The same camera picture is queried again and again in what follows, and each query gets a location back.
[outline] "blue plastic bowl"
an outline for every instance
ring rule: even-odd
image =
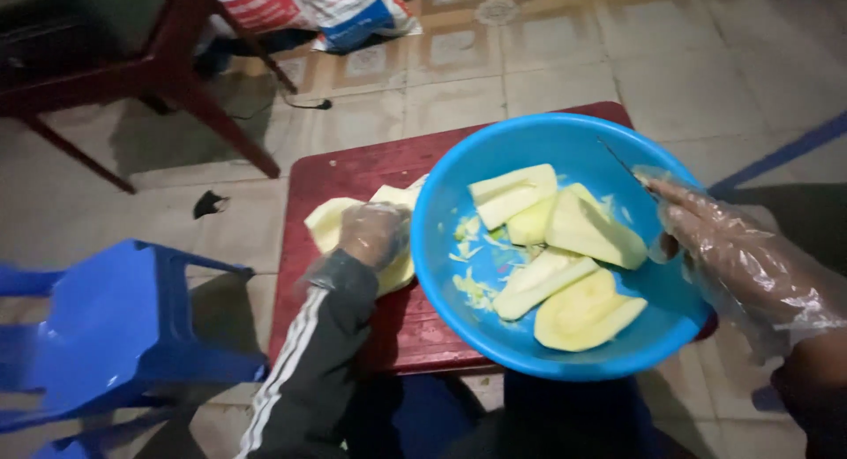
[[[650,368],[690,342],[711,312],[680,275],[679,260],[647,261],[637,271],[616,269],[618,292],[643,297],[648,307],[615,339],[577,353],[545,348],[533,335],[535,309],[516,323],[471,307],[453,276],[468,267],[478,282],[502,289],[513,250],[487,242],[470,263],[453,261],[453,232],[475,214],[468,185],[518,168],[550,163],[560,186],[579,182],[598,199],[613,194],[614,215],[648,245],[661,232],[656,204],[597,141],[601,137],[628,165],[664,168],[699,185],[682,163],[657,143],[616,123],[565,113],[513,118],[472,134],[441,158],[421,189],[412,216],[412,258],[418,280],[441,318],[484,356],[522,373],[569,381],[620,378]]]

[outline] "gloved hand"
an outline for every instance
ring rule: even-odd
[[[845,278],[732,205],[666,179],[644,182],[662,197],[665,229],[651,258],[667,261],[681,247],[705,300],[742,330],[756,362],[847,326]]]
[[[390,203],[365,203],[341,214],[340,249],[379,272],[409,243],[408,208]]]

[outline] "hand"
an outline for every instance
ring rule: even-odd
[[[845,324],[847,280],[732,205],[671,181],[646,185],[663,200],[665,259],[682,247],[705,300],[762,356],[784,354],[786,330],[815,335]]]
[[[408,247],[411,216],[408,208],[390,203],[348,207],[341,215],[338,247],[379,272]]]

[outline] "tiled floor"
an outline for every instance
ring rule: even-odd
[[[301,87],[294,101],[334,102],[318,112],[276,101],[265,141],[280,180],[227,161],[138,173],[142,191],[127,196],[0,120],[0,258],[59,267],[134,236],[251,265],[251,310],[267,348],[287,173],[300,157],[613,100],[708,184],[847,108],[847,0],[514,0],[517,11],[489,12],[500,25],[476,19],[485,1],[415,0],[423,35],[348,56],[305,46],[275,55]],[[267,73],[253,59],[232,70]],[[109,137],[125,110],[80,107],[48,121],[114,168]],[[842,137],[748,186],[843,183],[845,153]],[[194,220],[209,189],[230,196],[229,208]],[[188,273],[199,283],[210,272]],[[768,376],[749,366],[746,348],[724,325],[641,374],[656,424],[702,457],[801,457],[796,426],[750,403]],[[502,404],[501,376],[465,379],[486,407]],[[234,453],[254,391],[232,388],[195,415],[191,432],[210,459]],[[0,444],[48,437],[27,434]],[[132,456],[151,435],[119,453]]]

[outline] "person's leg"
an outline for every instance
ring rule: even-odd
[[[577,437],[608,437],[630,457],[657,457],[650,411],[635,378],[568,383],[506,371],[506,410],[539,422],[562,423]]]
[[[436,459],[469,433],[482,411],[458,378],[379,376],[363,382],[342,432],[351,459]]]

